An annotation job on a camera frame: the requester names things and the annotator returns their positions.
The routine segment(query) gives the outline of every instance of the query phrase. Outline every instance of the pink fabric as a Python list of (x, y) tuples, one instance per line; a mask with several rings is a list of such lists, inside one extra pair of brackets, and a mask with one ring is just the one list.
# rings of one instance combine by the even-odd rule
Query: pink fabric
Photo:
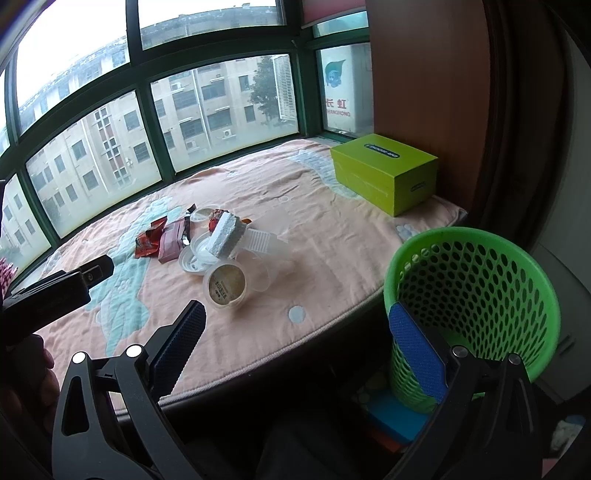
[[(200, 300), (207, 309), (205, 333), (173, 394), (162, 403), (254, 369), (377, 299), (389, 261), (402, 244), (397, 227), (417, 233), (451, 225), (462, 212), (434, 197), (392, 218), (360, 197), (335, 193), (314, 170), (289, 160), (301, 151), (318, 153), (325, 166), (332, 165), (328, 147), (295, 140), (201, 171), (88, 226), (60, 247), (59, 261), (45, 273), (71, 270), (107, 253), (130, 223), (158, 198), (172, 197), (169, 209), (181, 206), (185, 210), (192, 203), (198, 207), (220, 205), (252, 220), (274, 206), (286, 208), (290, 227), (285, 238), (293, 249), (292, 261), (269, 290), (251, 294), (235, 310), (216, 310), (207, 304), (202, 278), (185, 273), (176, 261), (160, 264), (156, 258), (150, 260), (137, 295), (149, 318), (140, 330), (117, 344), (115, 354), (132, 343), (145, 343), (157, 327), (173, 322), (191, 299)], [(294, 306), (305, 310), (301, 323), (288, 318)], [(97, 322), (99, 310), (82, 307), (40, 331), (54, 356), (60, 382), (75, 352), (86, 351), (92, 358), (105, 356), (105, 336)], [(115, 408), (122, 407), (115, 400)]]

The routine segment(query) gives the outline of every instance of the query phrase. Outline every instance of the green plastic basket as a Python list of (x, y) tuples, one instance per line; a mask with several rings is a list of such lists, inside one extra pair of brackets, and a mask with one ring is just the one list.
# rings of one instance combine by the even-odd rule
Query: green plastic basket
[[(560, 308), (550, 280), (525, 251), (489, 232), (448, 227), (409, 239), (394, 255), (384, 285), (386, 311), (397, 300), (450, 346), (501, 360), (518, 353), (534, 381), (554, 355)], [(429, 413), (425, 395), (394, 341), (390, 385), (407, 407)]]

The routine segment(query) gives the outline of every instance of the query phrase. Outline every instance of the wall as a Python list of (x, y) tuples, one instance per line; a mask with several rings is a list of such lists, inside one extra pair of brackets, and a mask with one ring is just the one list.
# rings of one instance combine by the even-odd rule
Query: wall
[(490, 97), (488, 27), (475, 0), (366, 0), (374, 130), (440, 159), (438, 194), (470, 210)]

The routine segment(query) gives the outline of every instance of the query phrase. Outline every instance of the box label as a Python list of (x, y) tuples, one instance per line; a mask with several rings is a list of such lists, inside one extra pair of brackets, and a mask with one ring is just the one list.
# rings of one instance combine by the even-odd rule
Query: box label
[(388, 150), (387, 148), (379, 147), (377, 145), (374, 145), (373, 143), (366, 143), (364, 145), (364, 147), (365, 148), (368, 148), (370, 150), (374, 150), (374, 151), (376, 151), (378, 153), (381, 153), (383, 155), (387, 155), (387, 156), (389, 156), (391, 158), (400, 158), (400, 155), (398, 155), (397, 153), (395, 153), (395, 152), (393, 152), (391, 150)]

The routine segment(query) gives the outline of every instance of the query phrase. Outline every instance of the snack packet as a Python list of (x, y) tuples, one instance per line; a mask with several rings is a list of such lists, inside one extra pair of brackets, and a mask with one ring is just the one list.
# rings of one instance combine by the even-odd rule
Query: snack packet
[(150, 228), (137, 236), (135, 239), (135, 258), (149, 257), (158, 252), (165, 225), (166, 217), (159, 218), (150, 224)]

